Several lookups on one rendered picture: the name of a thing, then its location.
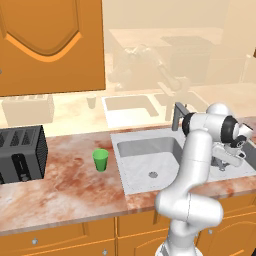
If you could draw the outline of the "wide orange drawer front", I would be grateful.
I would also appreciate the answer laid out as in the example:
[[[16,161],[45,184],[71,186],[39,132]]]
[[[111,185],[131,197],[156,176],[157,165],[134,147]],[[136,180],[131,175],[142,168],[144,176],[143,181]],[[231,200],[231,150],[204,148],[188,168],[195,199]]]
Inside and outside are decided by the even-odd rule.
[[[0,236],[0,256],[103,256],[104,249],[116,256],[113,218]]]

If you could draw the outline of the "black toaster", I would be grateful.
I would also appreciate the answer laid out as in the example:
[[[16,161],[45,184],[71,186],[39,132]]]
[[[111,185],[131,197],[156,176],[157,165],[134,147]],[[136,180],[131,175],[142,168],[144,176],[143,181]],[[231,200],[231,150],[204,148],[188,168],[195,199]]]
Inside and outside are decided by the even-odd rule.
[[[0,184],[43,179],[47,156],[42,125],[0,129]]]

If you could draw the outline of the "orange wall cupboard door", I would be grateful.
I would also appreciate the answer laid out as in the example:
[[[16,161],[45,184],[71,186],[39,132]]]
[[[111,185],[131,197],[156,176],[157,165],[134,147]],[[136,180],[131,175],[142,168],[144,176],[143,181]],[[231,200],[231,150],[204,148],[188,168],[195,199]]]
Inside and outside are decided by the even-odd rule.
[[[104,88],[102,0],[0,0],[0,96]]]

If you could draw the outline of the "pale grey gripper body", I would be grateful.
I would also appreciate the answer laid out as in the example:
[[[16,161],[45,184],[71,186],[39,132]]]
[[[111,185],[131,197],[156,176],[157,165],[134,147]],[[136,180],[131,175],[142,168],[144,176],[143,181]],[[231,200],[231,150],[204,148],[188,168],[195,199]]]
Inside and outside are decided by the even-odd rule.
[[[239,167],[245,158],[245,152],[240,148],[231,148],[228,145],[216,143],[212,148],[212,156],[232,166]]]

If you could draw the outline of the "narrow orange drawer front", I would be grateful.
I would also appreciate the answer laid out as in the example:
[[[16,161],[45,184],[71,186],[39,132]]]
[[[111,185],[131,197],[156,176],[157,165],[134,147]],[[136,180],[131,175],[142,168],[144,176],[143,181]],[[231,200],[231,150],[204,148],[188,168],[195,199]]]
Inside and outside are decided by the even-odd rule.
[[[169,227],[170,219],[155,210],[134,213],[117,218],[118,235],[128,236],[151,232]]]

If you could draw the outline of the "green plastic cup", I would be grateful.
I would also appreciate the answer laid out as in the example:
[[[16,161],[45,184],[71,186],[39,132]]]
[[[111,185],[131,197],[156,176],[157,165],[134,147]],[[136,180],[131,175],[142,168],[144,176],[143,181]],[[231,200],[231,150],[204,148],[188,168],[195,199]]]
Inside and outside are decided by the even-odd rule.
[[[106,149],[96,149],[92,153],[95,167],[99,172],[103,172],[107,168],[109,153]]]

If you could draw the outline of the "orange base cupboard door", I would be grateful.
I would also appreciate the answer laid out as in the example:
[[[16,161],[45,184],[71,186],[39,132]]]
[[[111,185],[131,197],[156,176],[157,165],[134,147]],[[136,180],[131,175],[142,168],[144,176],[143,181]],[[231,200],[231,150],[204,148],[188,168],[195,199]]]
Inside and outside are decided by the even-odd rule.
[[[256,193],[220,199],[221,224],[200,232],[196,246],[203,256],[252,256],[256,249]]]
[[[145,232],[117,239],[117,256],[155,256],[166,239],[168,230]]]

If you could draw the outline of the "grey steel double sink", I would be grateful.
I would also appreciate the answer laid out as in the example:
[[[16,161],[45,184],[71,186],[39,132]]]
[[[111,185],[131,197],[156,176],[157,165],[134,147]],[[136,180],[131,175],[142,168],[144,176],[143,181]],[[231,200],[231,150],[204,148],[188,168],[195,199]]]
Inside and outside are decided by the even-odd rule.
[[[181,128],[116,133],[111,141],[126,195],[161,190],[175,179],[185,142]]]

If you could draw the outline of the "grey angular tap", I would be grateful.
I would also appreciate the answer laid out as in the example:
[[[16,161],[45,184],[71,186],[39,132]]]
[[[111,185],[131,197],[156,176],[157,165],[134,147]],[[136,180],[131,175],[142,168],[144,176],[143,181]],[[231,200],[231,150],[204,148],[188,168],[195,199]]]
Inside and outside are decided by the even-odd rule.
[[[176,102],[174,106],[174,114],[172,121],[172,130],[177,131],[179,120],[189,113],[188,109],[180,102]]]

